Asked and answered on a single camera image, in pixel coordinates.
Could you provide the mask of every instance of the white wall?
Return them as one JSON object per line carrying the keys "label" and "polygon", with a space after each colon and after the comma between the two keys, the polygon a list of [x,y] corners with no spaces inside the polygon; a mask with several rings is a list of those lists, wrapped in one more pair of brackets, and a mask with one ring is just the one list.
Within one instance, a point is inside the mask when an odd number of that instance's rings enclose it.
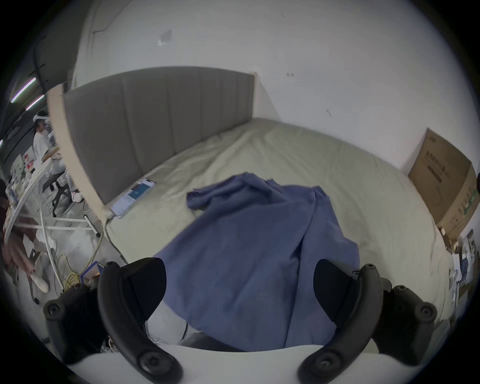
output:
{"label": "white wall", "polygon": [[[171,40],[159,46],[169,30]],[[427,127],[480,161],[479,118],[461,67],[408,1],[123,0],[92,7],[77,86],[169,65],[255,71],[276,109],[270,116],[357,145],[405,173]]]}

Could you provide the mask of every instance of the cardboard box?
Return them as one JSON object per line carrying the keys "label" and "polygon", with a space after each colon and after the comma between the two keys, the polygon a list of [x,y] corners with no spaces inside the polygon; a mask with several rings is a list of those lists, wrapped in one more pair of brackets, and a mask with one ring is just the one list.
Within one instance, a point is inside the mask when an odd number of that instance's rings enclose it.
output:
{"label": "cardboard box", "polygon": [[472,163],[430,129],[408,177],[422,196],[438,228],[456,240],[480,202]]}

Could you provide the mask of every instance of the white shirt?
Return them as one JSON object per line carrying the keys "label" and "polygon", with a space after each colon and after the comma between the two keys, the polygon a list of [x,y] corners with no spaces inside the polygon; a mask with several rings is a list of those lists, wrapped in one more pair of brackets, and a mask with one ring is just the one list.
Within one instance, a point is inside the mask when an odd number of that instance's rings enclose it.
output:
{"label": "white shirt", "polygon": [[35,157],[40,161],[47,152],[53,149],[53,145],[46,134],[48,134],[47,130],[44,130],[41,133],[35,132],[35,136],[33,137],[33,151],[35,153]]}

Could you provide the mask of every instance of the chair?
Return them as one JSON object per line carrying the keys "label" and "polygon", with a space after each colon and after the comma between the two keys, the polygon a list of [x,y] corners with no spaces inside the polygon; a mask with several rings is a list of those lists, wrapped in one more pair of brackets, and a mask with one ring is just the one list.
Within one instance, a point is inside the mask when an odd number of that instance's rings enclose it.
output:
{"label": "chair", "polygon": [[68,188],[68,184],[65,184],[64,186],[61,186],[60,183],[58,182],[58,178],[65,173],[57,173],[55,175],[51,175],[46,182],[43,183],[43,188],[42,188],[42,193],[47,190],[47,188],[50,188],[50,190],[53,192],[54,188],[53,185],[55,184],[57,186],[57,194],[52,200],[52,205],[53,205],[53,211],[52,211],[52,216],[57,217],[55,214],[55,210],[57,209],[60,198],[62,195],[66,196],[69,200],[70,203],[72,202],[72,195],[70,193],[70,189]]}

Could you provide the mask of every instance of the yellow cable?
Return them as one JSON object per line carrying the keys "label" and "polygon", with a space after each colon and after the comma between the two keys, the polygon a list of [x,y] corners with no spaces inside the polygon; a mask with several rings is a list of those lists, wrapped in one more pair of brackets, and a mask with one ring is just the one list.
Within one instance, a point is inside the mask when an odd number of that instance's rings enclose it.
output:
{"label": "yellow cable", "polygon": [[64,278],[63,276],[60,276],[62,278],[62,280],[65,282],[65,290],[68,290],[69,288],[71,288],[72,286],[74,286],[75,284],[78,284],[80,283],[80,275],[85,272],[87,270],[87,268],[90,266],[90,264],[92,263],[92,261],[95,259],[95,255],[96,253],[98,252],[98,248],[100,248],[100,243],[102,242],[103,240],[103,234],[105,232],[105,228],[104,230],[102,231],[101,235],[100,235],[100,239],[98,240],[98,243],[96,245],[96,248],[95,248],[95,251],[93,252],[92,254],[92,257],[90,258],[90,260],[88,261],[88,263],[85,265],[85,267],[82,269],[82,271],[77,274],[75,273],[72,268],[70,267],[70,264],[68,263],[68,259],[67,259],[67,255],[62,253],[58,260],[57,260],[57,264],[60,263],[60,258],[62,256],[65,256],[65,261],[67,262],[67,266],[68,266],[68,269],[70,269],[70,273],[68,274],[67,278]]}

